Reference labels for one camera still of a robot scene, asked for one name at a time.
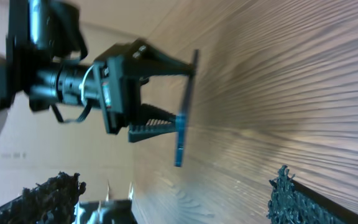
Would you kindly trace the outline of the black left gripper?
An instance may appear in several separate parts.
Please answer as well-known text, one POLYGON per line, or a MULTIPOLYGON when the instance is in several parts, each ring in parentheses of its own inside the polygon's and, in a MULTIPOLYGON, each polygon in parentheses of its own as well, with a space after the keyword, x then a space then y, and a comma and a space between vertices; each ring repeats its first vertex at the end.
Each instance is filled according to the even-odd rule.
POLYGON ((114 44, 93 62, 106 132, 118 134, 129 127, 129 142, 135 143, 161 134, 176 132, 176 115, 141 103, 141 86, 148 77, 193 76, 195 66, 148 47, 145 39, 114 44))

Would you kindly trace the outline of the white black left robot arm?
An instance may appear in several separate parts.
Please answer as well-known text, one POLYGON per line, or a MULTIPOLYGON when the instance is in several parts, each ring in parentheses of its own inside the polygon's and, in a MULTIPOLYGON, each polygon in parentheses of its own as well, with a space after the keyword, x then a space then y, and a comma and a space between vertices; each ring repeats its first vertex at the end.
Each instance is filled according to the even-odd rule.
POLYGON ((129 142, 176 133, 175 165, 183 164, 185 138, 199 54, 191 63, 170 57, 145 39, 114 44, 92 64, 80 31, 80 10, 66 1, 11 1, 6 54, 0 57, 0 132, 15 96, 24 92, 34 112, 80 106, 83 122, 92 109, 102 112, 109 134, 128 128, 129 142), (141 101, 141 88, 152 76, 187 78, 180 112, 173 114, 141 101))

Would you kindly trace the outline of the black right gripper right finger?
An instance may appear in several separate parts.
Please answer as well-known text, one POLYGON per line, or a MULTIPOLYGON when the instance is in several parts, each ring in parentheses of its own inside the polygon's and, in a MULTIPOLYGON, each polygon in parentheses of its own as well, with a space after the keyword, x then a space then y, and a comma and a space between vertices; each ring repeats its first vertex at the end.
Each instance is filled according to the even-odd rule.
POLYGON ((267 218, 273 224, 358 224, 358 214, 294 180, 283 165, 270 179, 267 218))

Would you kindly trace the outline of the blue Galaxy smartphone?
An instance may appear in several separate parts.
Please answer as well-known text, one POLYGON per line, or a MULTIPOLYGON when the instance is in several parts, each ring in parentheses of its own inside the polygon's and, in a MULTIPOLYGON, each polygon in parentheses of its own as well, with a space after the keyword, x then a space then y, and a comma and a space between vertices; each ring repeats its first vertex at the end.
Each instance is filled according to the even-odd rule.
POLYGON ((188 121, 190 116, 191 102, 193 98, 193 90, 195 87, 195 76, 198 68, 198 60, 200 51, 196 49, 193 53, 192 64, 194 66, 193 73, 188 77, 183 100, 179 113, 176 115, 175 127, 177 129, 176 148, 174 166, 181 167, 183 164, 183 157, 185 154, 185 141, 188 121))

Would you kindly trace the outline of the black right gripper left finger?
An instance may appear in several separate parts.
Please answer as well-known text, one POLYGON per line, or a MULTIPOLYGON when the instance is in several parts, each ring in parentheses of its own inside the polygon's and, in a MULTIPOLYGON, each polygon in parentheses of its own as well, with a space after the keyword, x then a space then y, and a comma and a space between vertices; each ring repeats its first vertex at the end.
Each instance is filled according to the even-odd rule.
POLYGON ((0 206, 0 223, 73 223, 75 206, 86 191, 79 173, 59 172, 0 206))

